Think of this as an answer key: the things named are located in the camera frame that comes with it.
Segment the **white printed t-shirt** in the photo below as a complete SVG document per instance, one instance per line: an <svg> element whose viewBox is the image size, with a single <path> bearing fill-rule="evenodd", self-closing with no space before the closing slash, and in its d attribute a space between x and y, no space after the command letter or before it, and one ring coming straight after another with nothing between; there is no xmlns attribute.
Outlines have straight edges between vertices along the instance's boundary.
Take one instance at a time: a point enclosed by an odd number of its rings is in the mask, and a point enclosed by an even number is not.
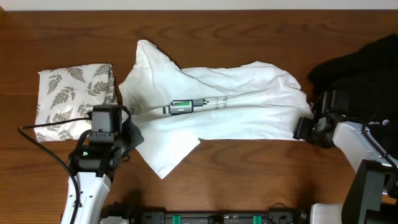
<svg viewBox="0 0 398 224"><path fill-rule="evenodd" d="M119 90L144 137L137 150L160 178L202 140L291 140L312 116L298 81L275 65L179 68L146 40Z"/></svg>

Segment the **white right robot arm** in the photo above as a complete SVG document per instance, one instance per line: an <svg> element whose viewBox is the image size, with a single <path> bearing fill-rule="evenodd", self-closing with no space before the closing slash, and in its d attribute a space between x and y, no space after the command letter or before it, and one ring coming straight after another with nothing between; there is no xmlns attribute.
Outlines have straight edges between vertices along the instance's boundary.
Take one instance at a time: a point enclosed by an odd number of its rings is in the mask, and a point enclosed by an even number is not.
<svg viewBox="0 0 398 224"><path fill-rule="evenodd" d="M384 203L384 194L397 198L397 160L371 136L365 122L348 116L348 95L325 91L311 106L312 118L301 117L294 139L340 149L356 175L342 204L312 205L309 223L397 223L397 204Z"/></svg>

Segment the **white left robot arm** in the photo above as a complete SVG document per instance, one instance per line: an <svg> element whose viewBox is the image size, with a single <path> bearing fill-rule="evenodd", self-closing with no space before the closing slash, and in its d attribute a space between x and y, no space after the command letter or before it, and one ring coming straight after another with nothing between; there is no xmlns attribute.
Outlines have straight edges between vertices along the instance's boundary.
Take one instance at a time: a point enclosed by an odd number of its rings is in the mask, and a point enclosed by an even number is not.
<svg viewBox="0 0 398 224"><path fill-rule="evenodd" d="M62 223L99 223L116 169L144 142L125 106L95 105L89 119L91 128L68 157L71 176Z"/></svg>

